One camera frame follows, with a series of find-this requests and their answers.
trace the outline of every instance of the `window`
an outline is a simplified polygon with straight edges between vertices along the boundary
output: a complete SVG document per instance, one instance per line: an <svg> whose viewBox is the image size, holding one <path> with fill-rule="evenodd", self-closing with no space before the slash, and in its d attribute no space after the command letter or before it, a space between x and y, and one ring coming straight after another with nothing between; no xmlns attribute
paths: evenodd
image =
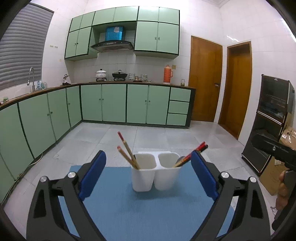
<svg viewBox="0 0 296 241"><path fill-rule="evenodd" d="M29 3L0 40L0 90L26 83L31 67L41 79L45 39L53 12Z"/></svg>

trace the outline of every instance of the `faucet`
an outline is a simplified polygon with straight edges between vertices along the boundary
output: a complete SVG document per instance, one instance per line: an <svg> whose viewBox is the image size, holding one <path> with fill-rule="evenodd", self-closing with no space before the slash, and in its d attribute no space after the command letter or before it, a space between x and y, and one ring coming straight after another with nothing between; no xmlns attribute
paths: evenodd
<svg viewBox="0 0 296 241"><path fill-rule="evenodd" d="M33 70L33 86L32 86L32 90L33 90L33 92L34 92L34 91L35 91L35 83L34 83L34 68L33 68L33 67L30 68L30 71L29 71L29 79L28 79L28 83L27 83L27 85L30 84L31 70Z"/></svg>

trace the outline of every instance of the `blue mat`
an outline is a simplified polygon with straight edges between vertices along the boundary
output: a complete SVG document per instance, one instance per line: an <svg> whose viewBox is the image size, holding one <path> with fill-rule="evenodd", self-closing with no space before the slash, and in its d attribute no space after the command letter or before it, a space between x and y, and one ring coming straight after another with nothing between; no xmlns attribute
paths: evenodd
<svg viewBox="0 0 296 241"><path fill-rule="evenodd" d="M72 166L70 171L78 171ZM59 197L70 232L79 236L64 197ZM208 197L190 163L168 191L133 191L129 167L105 167L90 197L83 201L107 241L189 241L202 224L213 200ZM234 210L230 207L219 232L227 232Z"/></svg>

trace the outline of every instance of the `cooking pot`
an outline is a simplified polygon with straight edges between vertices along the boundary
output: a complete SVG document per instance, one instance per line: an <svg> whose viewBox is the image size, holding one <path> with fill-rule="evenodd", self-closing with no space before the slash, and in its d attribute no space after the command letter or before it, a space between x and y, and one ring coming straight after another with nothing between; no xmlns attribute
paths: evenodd
<svg viewBox="0 0 296 241"><path fill-rule="evenodd" d="M99 71L96 72L96 78L97 79L105 79L107 77L107 72L100 69Z"/></svg>
<svg viewBox="0 0 296 241"><path fill-rule="evenodd" d="M114 80L116 81L116 79L122 79L125 80L128 74L122 72L122 70L118 70L118 72L115 72L112 74L112 76L114 77Z"/></svg>

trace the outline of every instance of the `orange thermos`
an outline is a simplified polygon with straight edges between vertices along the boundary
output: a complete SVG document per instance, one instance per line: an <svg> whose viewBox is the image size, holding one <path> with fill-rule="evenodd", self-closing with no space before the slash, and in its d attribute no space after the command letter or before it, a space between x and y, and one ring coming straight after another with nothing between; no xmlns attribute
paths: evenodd
<svg viewBox="0 0 296 241"><path fill-rule="evenodd" d="M165 67L164 73L163 73L163 83L164 84L170 84L170 79L173 76L173 71L170 68L169 65Z"/></svg>

